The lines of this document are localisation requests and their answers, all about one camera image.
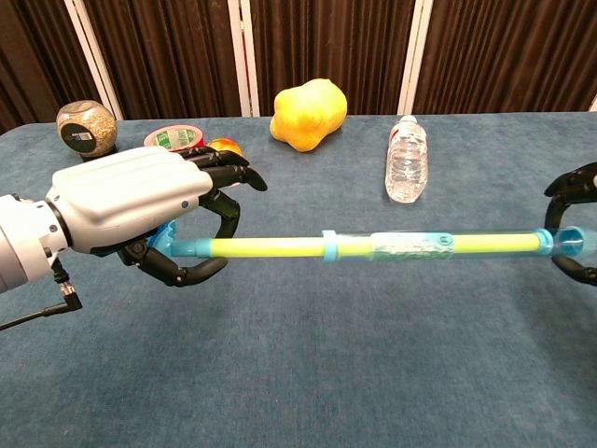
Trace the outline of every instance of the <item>blue tablecloth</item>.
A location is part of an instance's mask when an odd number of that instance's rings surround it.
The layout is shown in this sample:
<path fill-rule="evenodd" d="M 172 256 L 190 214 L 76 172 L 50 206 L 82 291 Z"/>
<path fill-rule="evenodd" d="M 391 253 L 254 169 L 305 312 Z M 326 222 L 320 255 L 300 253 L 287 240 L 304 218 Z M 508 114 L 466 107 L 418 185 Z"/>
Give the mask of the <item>blue tablecloth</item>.
<path fill-rule="evenodd" d="M 395 117 L 349 117 L 312 153 L 269 119 L 191 119 L 228 136 L 265 193 L 228 189 L 237 235 L 533 229 L 545 187 L 597 160 L 597 115 L 419 117 L 420 201 L 383 187 Z M 178 121 L 129 121 L 139 147 Z M 0 137 L 0 192 L 41 199 L 79 163 L 51 124 Z M 566 224 L 592 225 L 597 205 Z M 218 218 L 179 220 L 209 236 Z M 3 446 L 594 446 L 597 296 L 548 259 L 236 259 L 168 288 L 117 256 L 62 256 L 84 308 L 0 333 Z M 2 320 L 60 300 L 51 278 L 0 297 Z"/>

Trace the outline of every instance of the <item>water bottle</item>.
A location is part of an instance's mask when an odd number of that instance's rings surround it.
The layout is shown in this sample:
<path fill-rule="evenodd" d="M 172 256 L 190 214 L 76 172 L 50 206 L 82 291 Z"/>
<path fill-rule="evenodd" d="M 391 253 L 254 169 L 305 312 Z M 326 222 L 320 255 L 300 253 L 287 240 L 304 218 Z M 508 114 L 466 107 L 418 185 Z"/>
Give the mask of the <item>water bottle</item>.
<path fill-rule="evenodd" d="M 385 189 L 398 203 L 414 203 L 427 185 L 427 134 L 412 115 L 390 132 Z"/>

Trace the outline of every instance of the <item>brown curtain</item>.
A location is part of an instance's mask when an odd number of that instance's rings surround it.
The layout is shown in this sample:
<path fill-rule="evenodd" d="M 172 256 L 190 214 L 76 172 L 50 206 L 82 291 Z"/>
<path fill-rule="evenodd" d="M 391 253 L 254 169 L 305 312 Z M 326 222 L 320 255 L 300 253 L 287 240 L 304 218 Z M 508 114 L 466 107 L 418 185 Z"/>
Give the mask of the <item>brown curtain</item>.
<path fill-rule="evenodd" d="M 0 132 L 99 101 L 63 0 L 0 0 Z"/>
<path fill-rule="evenodd" d="M 436 0 L 418 114 L 589 110 L 597 0 Z"/>
<path fill-rule="evenodd" d="M 349 114 L 395 114 L 414 0 L 251 0 L 260 114 L 282 89 L 327 77 Z"/>
<path fill-rule="evenodd" d="M 227 0 L 87 0 L 126 119 L 241 115 Z"/>

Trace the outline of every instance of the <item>yellow sponge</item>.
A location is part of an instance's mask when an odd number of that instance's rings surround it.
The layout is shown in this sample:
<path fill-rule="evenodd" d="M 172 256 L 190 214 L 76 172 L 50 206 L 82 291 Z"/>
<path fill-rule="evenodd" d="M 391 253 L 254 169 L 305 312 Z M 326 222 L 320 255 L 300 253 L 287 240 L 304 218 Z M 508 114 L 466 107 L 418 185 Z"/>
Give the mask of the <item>yellow sponge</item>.
<path fill-rule="evenodd" d="M 346 96 L 334 83 L 312 79 L 276 95 L 271 135 L 299 152 L 311 151 L 342 125 L 346 108 Z"/>

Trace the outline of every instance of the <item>robotic hand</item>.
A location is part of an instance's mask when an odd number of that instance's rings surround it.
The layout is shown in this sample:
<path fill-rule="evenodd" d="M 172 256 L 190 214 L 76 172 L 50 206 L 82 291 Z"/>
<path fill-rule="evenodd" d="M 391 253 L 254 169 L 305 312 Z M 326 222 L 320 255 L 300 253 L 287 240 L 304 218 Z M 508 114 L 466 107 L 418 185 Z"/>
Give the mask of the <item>robotic hand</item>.
<path fill-rule="evenodd" d="M 209 147 L 172 153 L 139 147 L 58 171 L 46 200 L 0 197 L 0 294 L 54 271 L 64 303 L 0 325 L 12 327 L 40 316 L 81 308 L 58 255 L 104 257 L 118 253 L 167 286 L 197 285 L 223 269 L 225 259 L 179 267 L 147 239 L 159 227 L 198 207 L 221 216 L 217 238 L 233 236 L 240 207 L 219 189 L 247 183 L 265 191 L 261 176 L 241 156 Z"/>
<path fill-rule="evenodd" d="M 597 162 L 560 175 L 547 187 L 545 195 L 551 198 L 545 216 L 545 228 L 558 229 L 570 205 L 597 202 Z M 585 267 L 564 256 L 553 257 L 552 261 L 573 280 L 597 287 L 597 269 Z"/>

